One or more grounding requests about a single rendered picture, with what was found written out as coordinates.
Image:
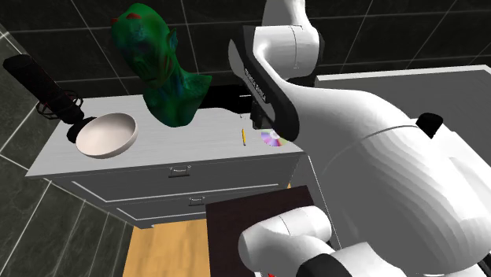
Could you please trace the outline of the shiny compact disc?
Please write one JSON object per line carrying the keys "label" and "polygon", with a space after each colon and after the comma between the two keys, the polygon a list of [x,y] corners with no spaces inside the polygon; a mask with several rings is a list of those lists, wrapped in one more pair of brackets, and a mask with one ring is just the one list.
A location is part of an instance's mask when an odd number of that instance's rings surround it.
{"label": "shiny compact disc", "polygon": [[274,130],[272,129],[264,129],[261,131],[261,139],[264,143],[269,146],[280,147],[284,146],[288,143],[288,141],[282,137],[280,137]]}

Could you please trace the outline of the white chest of drawers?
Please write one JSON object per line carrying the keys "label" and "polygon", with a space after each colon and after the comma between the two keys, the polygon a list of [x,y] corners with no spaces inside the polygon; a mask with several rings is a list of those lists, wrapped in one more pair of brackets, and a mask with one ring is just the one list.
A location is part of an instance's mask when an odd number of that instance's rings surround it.
{"label": "white chest of drawers", "polygon": [[142,229],[202,219],[214,201],[283,189],[302,156],[294,144],[267,145],[247,115],[226,109],[200,109],[189,125],[176,128],[156,120],[139,95],[89,98],[83,111],[126,113],[136,120],[138,137],[123,153],[95,159],[79,152],[67,140],[68,125],[59,123],[28,177],[51,180]]}

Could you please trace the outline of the white bowl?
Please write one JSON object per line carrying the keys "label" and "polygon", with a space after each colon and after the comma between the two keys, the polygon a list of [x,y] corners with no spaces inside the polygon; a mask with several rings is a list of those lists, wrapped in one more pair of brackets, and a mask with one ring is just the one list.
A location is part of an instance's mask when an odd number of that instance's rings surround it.
{"label": "white bowl", "polygon": [[76,137],[85,156],[106,159],[128,150],[138,137],[136,120],[126,113],[109,113],[86,124]]}

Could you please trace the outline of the grey white-edged furniture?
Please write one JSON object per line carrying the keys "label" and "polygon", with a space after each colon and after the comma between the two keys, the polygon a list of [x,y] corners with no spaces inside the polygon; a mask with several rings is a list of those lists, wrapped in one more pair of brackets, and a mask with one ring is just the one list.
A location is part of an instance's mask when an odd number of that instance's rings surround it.
{"label": "grey white-edged furniture", "polygon": [[491,136],[491,68],[466,65],[317,76],[315,86],[364,90],[409,116],[436,113],[466,136]]}

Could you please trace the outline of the black microphone with shock mount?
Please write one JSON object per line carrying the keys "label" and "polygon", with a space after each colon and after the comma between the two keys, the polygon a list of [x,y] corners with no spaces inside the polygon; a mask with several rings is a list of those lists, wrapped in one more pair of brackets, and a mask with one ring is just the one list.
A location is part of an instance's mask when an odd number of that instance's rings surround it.
{"label": "black microphone with shock mount", "polygon": [[70,125],[67,139],[71,143],[75,143],[81,130],[95,119],[94,116],[85,117],[81,109],[83,99],[75,91],[59,87],[31,56],[18,54],[8,57],[2,66],[39,100],[35,107],[38,114]]}

